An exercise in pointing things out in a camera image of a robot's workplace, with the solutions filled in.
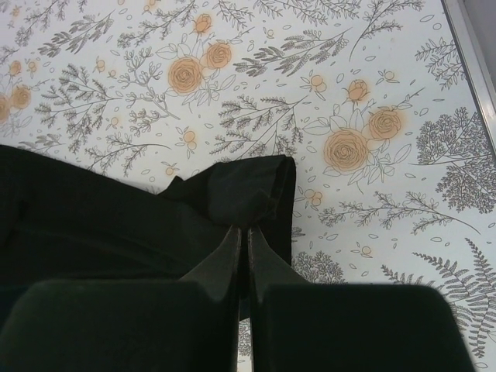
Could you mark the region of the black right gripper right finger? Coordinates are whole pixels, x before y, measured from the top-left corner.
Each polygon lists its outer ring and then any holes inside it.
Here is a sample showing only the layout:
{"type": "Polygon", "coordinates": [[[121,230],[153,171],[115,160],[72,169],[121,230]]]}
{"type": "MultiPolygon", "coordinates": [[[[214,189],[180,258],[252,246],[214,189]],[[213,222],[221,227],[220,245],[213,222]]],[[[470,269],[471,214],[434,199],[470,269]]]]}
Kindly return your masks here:
{"type": "Polygon", "coordinates": [[[248,234],[255,371],[472,371],[448,303],[409,284],[313,284],[248,234]]]}

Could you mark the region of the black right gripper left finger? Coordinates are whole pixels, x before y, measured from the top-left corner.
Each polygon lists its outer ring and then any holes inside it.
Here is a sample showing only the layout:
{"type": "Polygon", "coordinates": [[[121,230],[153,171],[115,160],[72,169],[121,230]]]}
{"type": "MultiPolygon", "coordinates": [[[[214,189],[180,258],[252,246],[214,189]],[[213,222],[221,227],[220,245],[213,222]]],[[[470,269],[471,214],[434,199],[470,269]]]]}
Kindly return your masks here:
{"type": "Polygon", "coordinates": [[[234,371],[242,234],[177,281],[31,286],[7,320],[10,371],[234,371]]]}

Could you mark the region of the black t shirt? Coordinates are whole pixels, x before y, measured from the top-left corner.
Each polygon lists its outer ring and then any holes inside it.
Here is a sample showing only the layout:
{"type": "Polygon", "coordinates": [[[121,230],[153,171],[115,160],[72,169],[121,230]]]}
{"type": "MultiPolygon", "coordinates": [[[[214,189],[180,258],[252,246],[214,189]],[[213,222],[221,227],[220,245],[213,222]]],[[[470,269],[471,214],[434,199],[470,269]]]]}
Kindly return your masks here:
{"type": "Polygon", "coordinates": [[[258,226],[291,261],[295,160],[221,162],[153,194],[28,150],[1,148],[1,317],[49,279],[174,280],[231,227],[258,226]]]}

